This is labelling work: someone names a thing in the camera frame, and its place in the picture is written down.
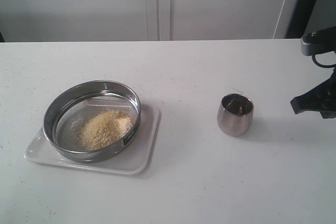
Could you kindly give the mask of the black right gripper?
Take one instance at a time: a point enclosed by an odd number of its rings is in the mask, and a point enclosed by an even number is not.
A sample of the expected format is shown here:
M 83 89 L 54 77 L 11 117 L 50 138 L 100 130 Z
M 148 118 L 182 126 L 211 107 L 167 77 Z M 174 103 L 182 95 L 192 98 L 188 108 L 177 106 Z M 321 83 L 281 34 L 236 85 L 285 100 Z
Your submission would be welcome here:
M 328 80 L 290 101 L 295 114 L 320 112 L 323 119 L 335 118 L 335 69 Z

